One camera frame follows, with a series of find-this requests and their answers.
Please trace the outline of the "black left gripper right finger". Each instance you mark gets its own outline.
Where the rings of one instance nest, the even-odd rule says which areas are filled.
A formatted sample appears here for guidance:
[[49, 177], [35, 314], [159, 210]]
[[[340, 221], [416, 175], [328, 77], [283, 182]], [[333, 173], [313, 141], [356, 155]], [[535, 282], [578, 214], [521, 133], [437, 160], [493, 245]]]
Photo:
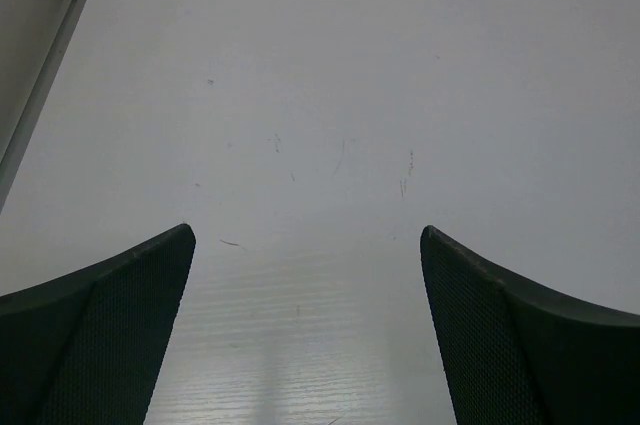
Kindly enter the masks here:
[[420, 252], [457, 423], [638, 423], [638, 315], [541, 285], [433, 226]]

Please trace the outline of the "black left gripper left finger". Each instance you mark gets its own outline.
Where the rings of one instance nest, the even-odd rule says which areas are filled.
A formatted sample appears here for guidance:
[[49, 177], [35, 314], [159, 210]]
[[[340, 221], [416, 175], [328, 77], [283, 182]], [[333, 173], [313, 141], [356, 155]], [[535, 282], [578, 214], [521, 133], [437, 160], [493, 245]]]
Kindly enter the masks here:
[[2, 423], [143, 423], [195, 245], [180, 224], [2, 296]]

